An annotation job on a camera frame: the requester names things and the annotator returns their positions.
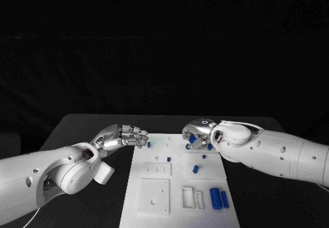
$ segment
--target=hole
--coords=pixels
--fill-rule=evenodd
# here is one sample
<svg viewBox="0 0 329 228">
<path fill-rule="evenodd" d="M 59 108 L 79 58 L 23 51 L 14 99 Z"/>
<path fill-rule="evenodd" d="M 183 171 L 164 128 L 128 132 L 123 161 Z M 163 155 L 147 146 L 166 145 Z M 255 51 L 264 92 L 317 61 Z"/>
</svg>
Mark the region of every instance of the hole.
<svg viewBox="0 0 329 228">
<path fill-rule="evenodd" d="M 26 186 L 30 187 L 32 183 L 33 183 L 33 179 L 32 179 L 32 177 L 27 177 L 26 178 Z"/>
</svg>

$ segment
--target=silver robotic hand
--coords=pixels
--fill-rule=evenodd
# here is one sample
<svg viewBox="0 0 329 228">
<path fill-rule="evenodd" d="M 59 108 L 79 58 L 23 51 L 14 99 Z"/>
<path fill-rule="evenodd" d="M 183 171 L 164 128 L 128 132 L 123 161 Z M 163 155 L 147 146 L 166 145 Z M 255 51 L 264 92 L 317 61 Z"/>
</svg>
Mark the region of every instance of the silver robotic hand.
<svg viewBox="0 0 329 228">
<path fill-rule="evenodd" d="M 104 158 L 125 145 L 137 146 L 141 149 L 149 140 L 147 134 L 147 131 L 138 127 L 114 124 L 101 130 L 89 143 Z"/>
<path fill-rule="evenodd" d="M 218 124 L 208 119 L 198 119 L 189 122 L 183 128 L 182 137 L 189 140 L 190 144 L 186 149 L 202 149 L 211 143 L 211 131 Z"/>
</svg>

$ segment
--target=robotic hand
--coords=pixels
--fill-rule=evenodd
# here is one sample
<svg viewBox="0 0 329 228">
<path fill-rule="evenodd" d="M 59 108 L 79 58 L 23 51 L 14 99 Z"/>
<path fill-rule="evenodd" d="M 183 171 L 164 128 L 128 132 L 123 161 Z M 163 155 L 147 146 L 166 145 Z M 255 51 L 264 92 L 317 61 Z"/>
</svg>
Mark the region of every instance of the robotic hand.
<svg viewBox="0 0 329 228">
<path fill-rule="evenodd" d="M 251 131 L 244 125 L 258 129 Z M 222 157 L 261 172 L 329 187 L 329 146 L 258 126 L 212 120 L 193 120 L 183 128 L 186 149 L 202 149 L 211 143 Z"/>
<path fill-rule="evenodd" d="M 125 145 L 141 148 L 147 140 L 147 131 L 114 124 L 88 143 L 0 160 L 0 225 L 61 194 L 75 194 L 92 179 L 105 184 L 114 169 L 101 159 Z"/>
</svg>

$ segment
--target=table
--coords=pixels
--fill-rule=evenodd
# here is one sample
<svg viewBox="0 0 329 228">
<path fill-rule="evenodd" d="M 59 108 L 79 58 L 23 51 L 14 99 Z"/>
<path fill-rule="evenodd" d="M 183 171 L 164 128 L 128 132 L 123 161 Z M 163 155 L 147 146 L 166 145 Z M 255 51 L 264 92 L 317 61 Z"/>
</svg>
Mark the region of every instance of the table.
<svg viewBox="0 0 329 228">
<path fill-rule="evenodd" d="M 270 117 L 69 114 L 40 150 L 88 142 L 113 124 L 134 125 L 150 133 L 180 133 L 198 118 L 252 123 L 284 132 Z M 115 169 L 107 185 L 95 181 L 75 194 L 58 196 L 42 208 L 29 227 L 105 227 L 120 225 L 134 147 L 123 147 L 104 162 Z M 273 177 L 241 163 L 222 160 L 241 227 L 329 227 L 329 193 L 313 183 Z M 35 212 L 1 227 L 23 227 Z"/>
</svg>

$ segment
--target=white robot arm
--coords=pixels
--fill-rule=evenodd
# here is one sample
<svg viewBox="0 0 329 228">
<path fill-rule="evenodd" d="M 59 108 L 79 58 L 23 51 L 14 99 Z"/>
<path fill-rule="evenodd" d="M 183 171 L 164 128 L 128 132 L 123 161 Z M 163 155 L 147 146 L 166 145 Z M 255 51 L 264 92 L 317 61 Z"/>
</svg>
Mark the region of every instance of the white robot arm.
<svg viewBox="0 0 329 228">
<path fill-rule="evenodd" d="M 140 128 L 114 124 L 89 143 L 0 160 L 0 225 L 39 209 L 61 194 L 75 194 L 92 179 L 105 184 L 114 169 L 101 159 L 125 145 L 146 146 L 146 135 Z"/>
<path fill-rule="evenodd" d="M 244 125 L 258 129 L 252 132 Z M 198 119 L 183 128 L 186 149 L 202 149 L 211 143 L 231 162 L 280 178 L 309 181 L 329 187 L 329 146 L 247 123 Z"/>
</svg>

